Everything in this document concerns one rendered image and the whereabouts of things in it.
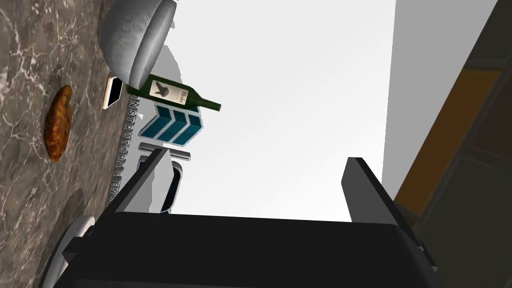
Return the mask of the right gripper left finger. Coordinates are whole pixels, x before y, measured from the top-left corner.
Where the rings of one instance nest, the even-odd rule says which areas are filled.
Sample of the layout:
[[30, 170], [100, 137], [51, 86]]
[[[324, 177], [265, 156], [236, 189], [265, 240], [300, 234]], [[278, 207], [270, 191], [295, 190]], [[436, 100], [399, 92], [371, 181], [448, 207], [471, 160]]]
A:
[[120, 212], [158, 214], [174, 177], [168, 148], [154, 150], [142, 167], [123, 186], [104, 210], [105, 215]]

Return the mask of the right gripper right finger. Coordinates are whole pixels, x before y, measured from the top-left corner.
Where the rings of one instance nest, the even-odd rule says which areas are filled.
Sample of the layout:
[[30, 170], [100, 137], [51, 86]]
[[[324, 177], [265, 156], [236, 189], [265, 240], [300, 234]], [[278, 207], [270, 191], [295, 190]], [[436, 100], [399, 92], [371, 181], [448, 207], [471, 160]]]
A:
[[363, 158], [347, 158], [341, 186], [352, 222], [405, 224], [403, 215]]

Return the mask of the white mug with teal print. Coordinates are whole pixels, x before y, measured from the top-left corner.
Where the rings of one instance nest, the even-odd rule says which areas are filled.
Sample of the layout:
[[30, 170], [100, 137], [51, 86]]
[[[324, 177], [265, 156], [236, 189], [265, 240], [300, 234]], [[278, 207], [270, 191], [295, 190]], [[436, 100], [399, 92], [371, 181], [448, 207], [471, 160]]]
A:
[[187, 110], [130, 95], [107, 201], [113, 200], [153, 150], [167, 147], [173, 177], [170, 184], [164, 184], [168, 192], [161, 212], [171, 213], [183, 177], [180, 161], [191, 159], [181, 148], [203, 127], [198, 107]]

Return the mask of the green wine bottle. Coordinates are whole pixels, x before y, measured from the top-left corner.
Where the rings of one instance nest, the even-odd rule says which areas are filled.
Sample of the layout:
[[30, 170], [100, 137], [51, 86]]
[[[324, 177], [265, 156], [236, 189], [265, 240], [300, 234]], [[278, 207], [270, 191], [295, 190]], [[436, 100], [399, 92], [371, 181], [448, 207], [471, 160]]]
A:
[[192, 87], [153, 74], [148, 76], [141, 88], [136, 89], [127, 85], [126, 91], [133, 96], [181, 109], [190, 110], [197, 107], [214, 111], [221, 109], [221, 104], [200, 97]]

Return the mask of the white phone with black screen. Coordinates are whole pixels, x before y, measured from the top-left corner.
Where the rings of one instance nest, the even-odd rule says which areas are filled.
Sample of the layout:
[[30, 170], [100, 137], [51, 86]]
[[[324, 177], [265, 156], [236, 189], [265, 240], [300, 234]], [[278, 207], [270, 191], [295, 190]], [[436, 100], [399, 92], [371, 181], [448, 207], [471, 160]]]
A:
[[123, 84], [123, 81], [116, 76], [108, 78], [102, 104], [103, 110], [108, 109], [111, 105], [120, 99]]

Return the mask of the white plate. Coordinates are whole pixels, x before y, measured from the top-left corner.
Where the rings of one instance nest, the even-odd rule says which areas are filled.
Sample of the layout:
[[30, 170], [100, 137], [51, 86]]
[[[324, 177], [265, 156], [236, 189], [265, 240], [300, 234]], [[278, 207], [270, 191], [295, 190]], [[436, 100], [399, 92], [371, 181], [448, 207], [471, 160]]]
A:
[[45, 265], [38, 288], [53, 288], [55, 286], [68, 266], [68, 262], [63, 256], [65, 248], [74, 237], [82, 237], [87, 229], [95, 224], [95, 221], [93, 216], [83, 215], [68, 226]]

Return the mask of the dark brown cupboard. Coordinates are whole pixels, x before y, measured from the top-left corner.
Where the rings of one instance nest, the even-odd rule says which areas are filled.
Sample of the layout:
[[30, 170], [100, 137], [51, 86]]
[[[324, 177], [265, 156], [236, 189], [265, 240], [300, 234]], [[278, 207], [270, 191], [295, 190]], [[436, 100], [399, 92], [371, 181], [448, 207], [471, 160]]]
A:
[[512, 0], [497, 0], [395, 203], [442, 288], [512, 288]]

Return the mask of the brown bread loaf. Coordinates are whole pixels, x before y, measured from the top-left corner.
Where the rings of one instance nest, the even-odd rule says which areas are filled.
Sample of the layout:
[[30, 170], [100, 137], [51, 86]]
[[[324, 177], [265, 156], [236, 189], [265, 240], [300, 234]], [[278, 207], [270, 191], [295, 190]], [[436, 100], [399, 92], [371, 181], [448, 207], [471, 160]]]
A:
[[72, 125], [70, 85], [64, 85], [54, 96], [44, 120], [43, 141], [52, 163], [57, 163], [64, 154]]

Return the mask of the grey bowl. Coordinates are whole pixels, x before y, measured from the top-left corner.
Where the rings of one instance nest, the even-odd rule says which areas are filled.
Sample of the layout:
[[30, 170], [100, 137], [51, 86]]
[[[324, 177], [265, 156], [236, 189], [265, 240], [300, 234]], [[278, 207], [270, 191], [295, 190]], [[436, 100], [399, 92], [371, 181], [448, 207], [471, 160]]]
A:
[[99, 45], [113, 75], [141, 89], [152, 71], [177, 9], [175, 0], [116, 0]]

